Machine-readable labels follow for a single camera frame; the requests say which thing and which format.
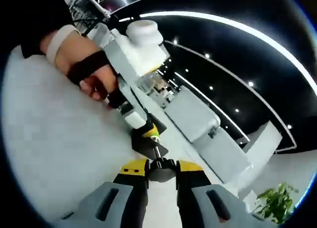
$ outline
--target white wristband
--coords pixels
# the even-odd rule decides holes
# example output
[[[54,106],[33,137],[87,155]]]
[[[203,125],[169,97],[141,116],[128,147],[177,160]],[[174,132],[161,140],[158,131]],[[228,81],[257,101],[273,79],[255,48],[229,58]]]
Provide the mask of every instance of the white wristband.
[[[54,64],[59,47],[72,31],[76,31],[78,34],[80,34],[80,32],[73,25],[65,25],[54,35],[46,52],[46,58],[48,58],[50,63]]]

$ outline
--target black ceiling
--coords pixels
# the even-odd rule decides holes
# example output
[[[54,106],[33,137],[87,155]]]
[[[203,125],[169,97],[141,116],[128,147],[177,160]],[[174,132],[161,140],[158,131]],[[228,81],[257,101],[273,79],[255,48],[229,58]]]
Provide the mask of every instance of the black ceiling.
[[[308,18],[303,17],[297,3],[305,0],[143,0],[119,11],[111,25],[125,29],[129,21],[118,19],[155,11],[196,11],[223,16],[253,27],[270,36],[291,52],[316,79],[316,35]],[[178,43],[201,54],[208,53],[241,79],[253,81],[255,90],[274,108],[286,124],[293,125],[293,134],[302,152],[317,148],[317,97],[298,69],[276,49],[262,40],[234,27],[204,19],[180,16],[148,18],[158,23],[165,40],[177,38]],[[165,77],[179,72],[194,84],[246,133],[255,131],[269,119],[283,136],[279,149],[292,146],[285,129],[270,110],[245,86],[210,62],[186,50],[165,44],[171,54]],[[241,134],[222,115],[222,125],[228,125],[233,138]]]

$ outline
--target white table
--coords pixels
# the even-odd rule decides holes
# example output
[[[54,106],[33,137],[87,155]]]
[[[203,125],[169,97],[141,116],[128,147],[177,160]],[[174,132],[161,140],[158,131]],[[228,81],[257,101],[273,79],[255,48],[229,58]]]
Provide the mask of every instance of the white table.
[[[2,127],[12,169],[35,209],[58,219],[120,168],[140,155],[131,149],[120,114],[89,99],[43,56],[23,59],[14,49],[2,89]],[[218,178],[163,110],[138,91],[141,100],[166,126],[167,158],[200,164],[212,183]],[[150,184],[143,227],[182,227],[175,180]]]

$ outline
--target green leaves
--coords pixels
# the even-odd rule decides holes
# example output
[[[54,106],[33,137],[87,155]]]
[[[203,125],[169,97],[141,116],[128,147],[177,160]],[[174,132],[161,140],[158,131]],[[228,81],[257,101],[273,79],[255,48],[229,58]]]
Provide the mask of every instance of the green leaves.
[[[278,186],[277,190],[270,188],[260,194],[257,199],[262,199],[266,204],[258,214],[265,219],[271,217],[271,220],[277,224],[284,223],[291,215],[293,200],[290,198],[290,192],[298,193],[298,189],[283,182]]]

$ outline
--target black sleeve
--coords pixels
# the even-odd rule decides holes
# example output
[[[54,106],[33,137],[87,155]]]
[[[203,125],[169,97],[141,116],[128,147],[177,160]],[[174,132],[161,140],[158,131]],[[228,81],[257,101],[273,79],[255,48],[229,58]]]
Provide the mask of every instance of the black sleeve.
[[[41,39],[64,25],[73,24],[64,0],[14,0],[13,9],[7,13],[5,53],[21,45],[25,58],[42,55]]]

